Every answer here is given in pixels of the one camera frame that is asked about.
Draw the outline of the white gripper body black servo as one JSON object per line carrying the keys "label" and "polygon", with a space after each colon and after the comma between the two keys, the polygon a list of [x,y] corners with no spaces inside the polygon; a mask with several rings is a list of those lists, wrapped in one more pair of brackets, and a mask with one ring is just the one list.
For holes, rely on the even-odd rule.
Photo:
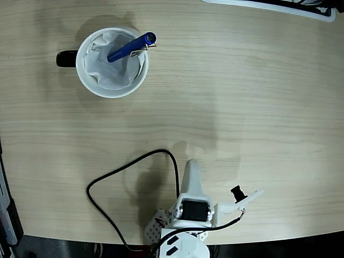
{"label": "white gripper body black servo", "polygon": [[169,227],[211,227],[214,209],[205,200],[183,199],[169,210]]}

